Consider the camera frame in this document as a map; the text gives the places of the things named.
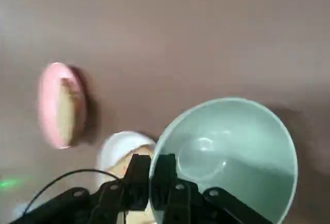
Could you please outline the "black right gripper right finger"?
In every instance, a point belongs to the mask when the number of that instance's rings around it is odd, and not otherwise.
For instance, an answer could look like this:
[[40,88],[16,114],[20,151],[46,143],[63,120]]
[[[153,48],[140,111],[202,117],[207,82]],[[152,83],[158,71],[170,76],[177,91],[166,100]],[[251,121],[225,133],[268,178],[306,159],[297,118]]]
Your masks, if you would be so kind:
[[157,223],[255,223],[255,212],[224,189],[200,192],[196,183],[179,178],[174,154],[157,158],[150,183]]

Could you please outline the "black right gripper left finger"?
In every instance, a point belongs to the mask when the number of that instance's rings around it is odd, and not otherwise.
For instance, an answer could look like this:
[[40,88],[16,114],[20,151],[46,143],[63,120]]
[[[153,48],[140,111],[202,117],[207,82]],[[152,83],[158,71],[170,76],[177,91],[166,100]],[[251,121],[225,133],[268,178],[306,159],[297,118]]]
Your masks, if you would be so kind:
[[73,187],[30,210],[32,204],[50,186],[70,175],[86,172],[78,169],[65,173],[41,189],[14,223],[125,223],[129,211],[144,211],[149,201],[148,155],[134,154],[123,178],[106,171],[91,169],[112,177],[91,194],[86,188]]

